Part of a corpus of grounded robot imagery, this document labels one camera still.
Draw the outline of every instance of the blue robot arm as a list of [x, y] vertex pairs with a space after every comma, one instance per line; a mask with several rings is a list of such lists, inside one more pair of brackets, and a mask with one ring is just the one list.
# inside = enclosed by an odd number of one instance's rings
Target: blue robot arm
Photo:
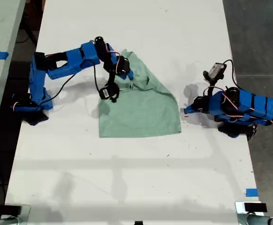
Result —
[[206, 113], [214, 121], [223, 122], [219, 131], [231, 137], [246, 134], [248, 140], [256, 133], [257, 124], [273, 124], [273, 98], [252, 94], [239, 86], [227, 88], [212, 94], [219, 79], [223, 79], [226, 64], [216, 63], [210, 72], [204, 71], [205, 80], [210, 83], [208, 94], [197, 97], [184, 109], [185, 114]]
[[[66, 63], [58, 67], [58, 61], [65, 61]], [[112, 102], [116, 102], [119, 95], [119, 88], [114, 82], [115, 76], [118, 75], [122, 79], [126, 79], [128, 76], [132, 80], [133, 71], [130, 70], [128, 59], [115, 52], [108, 43], [104, 42], [102, 37], [96, 37], [94, 41], [89, 41], [82, 44], [80, 48], [66, 52], [51, 55], [45, 55], [42, 52], [34, 53], [34, 58], [30, 65], [30, 94], [24, 97], [13, 96], [13, 110], [20, 113], [23, 119], [31, 125], [47, 120], [48, 118], [41, 111], [52, 109], [52, 99], [57, 95], [51, 97], [44, 87], [46, 74], [53, 80], [72, 75], [66, 81], [67, 83], [77, 73], [88, 67], [93, 67], [96, 75], [95, 65], [100, 64], [100, 61], [104, 62], [103, 67], [109, 73], [109, 79], [101, 89], [98, 88], [96, 83], [97, 90], [101, 99], [110, 99]]]

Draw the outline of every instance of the dark floor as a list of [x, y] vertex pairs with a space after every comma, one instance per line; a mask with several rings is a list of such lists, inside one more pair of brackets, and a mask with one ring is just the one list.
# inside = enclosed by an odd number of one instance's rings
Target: dark floor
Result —
[[[273, 97], [273, 0], [223, 0], [237, 82], [255, 94]], [[20, 30], [18, 41], [24, 40]], [[0, 108], [0, 184], [7, 189], [20, 121], [9, 109], [10, 96], [27, 93], [29, 65], [35, 46], [16, 44]], [[273, 217], [273, 125], [259, 126], [249, 142], [260, 200]], [[0, 189], [0, 203], [4, 192]]]
[[[237, 83], [273, 98], [273, 0], [224, 0]], [[273, 125], [249, 141], [261, 201], [273, 217]]]

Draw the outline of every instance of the gray floor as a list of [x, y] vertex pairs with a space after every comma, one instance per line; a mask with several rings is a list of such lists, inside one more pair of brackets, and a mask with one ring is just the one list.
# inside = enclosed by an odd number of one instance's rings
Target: gray floor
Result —
[[[273, 98], [273, 0], [224, 0], [237, 83]], [[261, 201], [273, 217], [273, 125], [249, 141]]]

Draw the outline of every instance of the green cloth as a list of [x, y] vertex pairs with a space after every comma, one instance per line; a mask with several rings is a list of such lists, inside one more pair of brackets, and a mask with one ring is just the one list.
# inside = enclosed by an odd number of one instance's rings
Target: green cloth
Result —
[[116, 77], [120, 94], [116, 103], [99, 103], [100, 137], [151, 137], [181, 132], [175, 97], [133, 52], [129, 59], [134, 79]]

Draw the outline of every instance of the black cable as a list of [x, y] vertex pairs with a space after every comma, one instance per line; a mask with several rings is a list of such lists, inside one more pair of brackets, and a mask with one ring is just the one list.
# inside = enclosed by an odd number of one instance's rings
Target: black cable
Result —
[[233, 83], [235, 84], [235, 86], [238, 88], [238, 89], [241, 89], [241, 90], [243, 90], [241, 87], [239, 87], [238, 85], [237, 85], [237, 83], [235, 82], [235, 80], [234, 80], [234, 65], [233, 65], [233, 61], [232, 60], [226, 60], [226, 61], [224, 61], [223, 62], [223, 64], [226, 64], [226, 62], [231, 62], [231, 65], [232, 65], [232, 80], [233, 80]]
[[[85, 61], [90, 61], [90, 62], [93, 64], [93, 67], [94, 67], [95, 84], [96, 84], [97, 90], [99, 91], [98, 84], [97, 84], [97, 80], [96, 80], [96, 65], [95, 65], [95, 63], [94, 63], [92, 60], [85, 60]], [[54, 95], [52, 98], [50, 98], [50, 99], [48, 99], [48, 100], [45, 100], [45, 101], [41, 102], [41, 103], [37, 106], [36, 110], [37, 110], [37, 109], [39, 108], [39, 106], [42, 105], [43, 103], [49, 102], [49, 101], [53, 100], [54, 98], [56, 98], [57, 95], [60, 94], [60, 92], [62, 91], [62, 89], [64, 88], [64, 86], [65, 86], [65, 85], [66, 85], [66, 84], [67, 84], [67, 83], [68, 83], [76, 74], [73, 74], [66, 82], [64, 82], [64, 84], [61, 86], [60, 90], [57, 92], [56, 95]]]
[[18, 42], [16, 42], [16, 44], [24, 43], [24, 42], [28, 41], [28, 39], [29, 39], [29, 36], [28, 36], [25, 40], [23, 40], [23, 41], [18, 41]]

